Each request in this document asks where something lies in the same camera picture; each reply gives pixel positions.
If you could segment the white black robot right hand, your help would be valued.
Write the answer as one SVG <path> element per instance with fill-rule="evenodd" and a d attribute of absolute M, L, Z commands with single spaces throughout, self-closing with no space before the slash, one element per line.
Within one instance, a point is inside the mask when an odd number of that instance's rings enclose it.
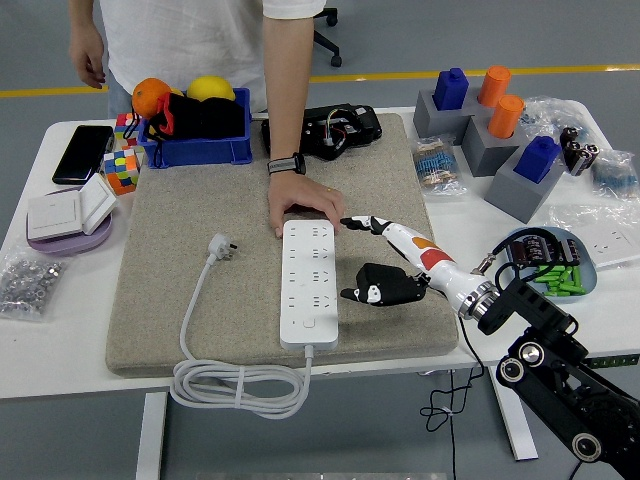
<path fill-rule="evenodd" d="M 480 290 L 486 278 L 462 270 L 442 249 L 421 233 L 375 216 L 353 216 L 340 220 L 350 230 L 383 236 L 388 244 L 418 270 L 414 276 L 403 269 L 366 263 L 356 275 L 356 287 L 341 291 L 343 298 L 377 307 L 412 303 L 431 288 L 440 292 L 456 312 Z"/>

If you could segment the person's right hand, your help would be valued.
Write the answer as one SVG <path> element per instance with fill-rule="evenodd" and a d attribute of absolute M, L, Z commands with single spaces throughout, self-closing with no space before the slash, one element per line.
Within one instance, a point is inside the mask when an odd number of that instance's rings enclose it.
<path fill-rule="evenodd" d="M 102 57 L 104 44 L 94 25 L 71 28 L 69 55 L 79 80 L 93 89 L 102 89 L 106 82 Z"/>

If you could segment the person's left hand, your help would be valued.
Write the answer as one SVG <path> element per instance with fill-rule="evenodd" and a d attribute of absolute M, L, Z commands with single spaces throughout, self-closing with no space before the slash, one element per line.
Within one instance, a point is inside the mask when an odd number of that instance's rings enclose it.
<path fill-rule="evenodd" d="M 284 215 L 293 206 L 301 206 L 321 212 L 336 231 L 345 213 L 343 194 L 293 171 L 274 173 L 268 188 L 269 221 L 275 236 L 282 238 Z"/>

